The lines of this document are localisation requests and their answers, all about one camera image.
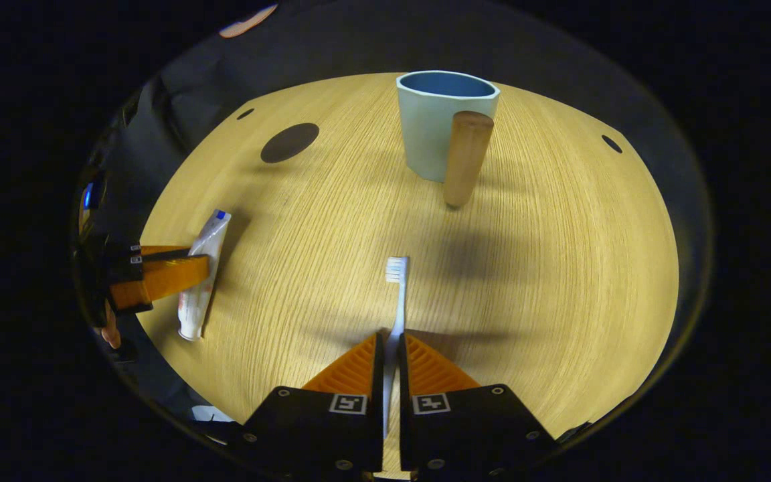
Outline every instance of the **finger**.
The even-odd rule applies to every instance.
[[[100,330],[100,333],[103,335],[103,339],[105,339],[112,348],[116,350],[120,348],[120,333],[117,330],[117,318],[115,317],[115,312],[112,311],[112,307],[109,305],[109,301],[106,302],[106,326],[104,329]]]
[[[270,13],[272,13],[272,10],[276,9],[276,7],[278,7],[277,3],[266,7],[266,9],[260,10],[260,12],[255,13],[245,21],[238,21],[228,25],[227,27],[223,28],[223,30],[220,30],[220,36],[225,37],[226,39],[230,39],[231,37],[236,37],[245,33],[245,31],[248,31],[250,28],[258,25],[261,21],[264,21],[264,19],[267,18]]]

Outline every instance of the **blue light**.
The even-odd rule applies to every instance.
[[[85,193],[85,208],[86,208],[86,210],[88,209],[89,202],[91,202],[91,188],[92,187],[94,187],[94,183],[89,183],[88,184],[88,188],[86,188],[86,190],[88,190],[88,192]]]

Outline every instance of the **toothbrush bristles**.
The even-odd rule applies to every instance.
[[[406,258],[390,257],[385,265],[385,280],[399,283],[406,278]]]

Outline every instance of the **hand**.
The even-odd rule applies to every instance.
[[[115,312],[112,311],[112,307],[109,305],[109,300],[106,300],[106,326],[99,329],[99,331],[110,347],[116,350],[120,348],[120,332],[117,330],[117,319]]]

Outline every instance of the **wooden table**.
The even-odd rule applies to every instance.
[[[242,423],[276,385],[301,386],[391,329],[398,286],[386,259],[409,256],[407,329],[480,384],[510,385],[552,436],[602,417],[653,368],[677,302],[672,226],[645,164],[604,123],[496,84],[481,179],[468,205],[448,210],[442,184],[405,165],[397,76],[255,98],[199,144],[141,243],[188,244],[214,208],[233,214],[204,338],[177,334],[175,297],[139,315],[147,335]],[[319,126],[313,143],[261,161],[298,123]],[[382,475],[406,478],[397,397]]]

